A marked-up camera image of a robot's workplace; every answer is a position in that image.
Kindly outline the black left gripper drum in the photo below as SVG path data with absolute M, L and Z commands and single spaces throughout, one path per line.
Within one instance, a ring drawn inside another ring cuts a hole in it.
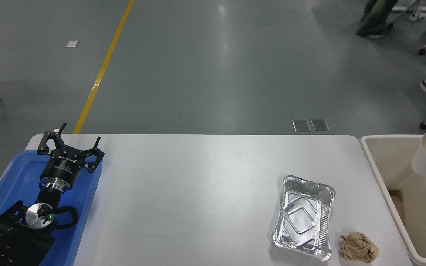
M 52 150 L 40 175 L 41 183 L 58 190 L 72 189 L 79 172 L 85 166 L 85 158 L 78 149 L 68 149 L 66 152 L 61 149 Z

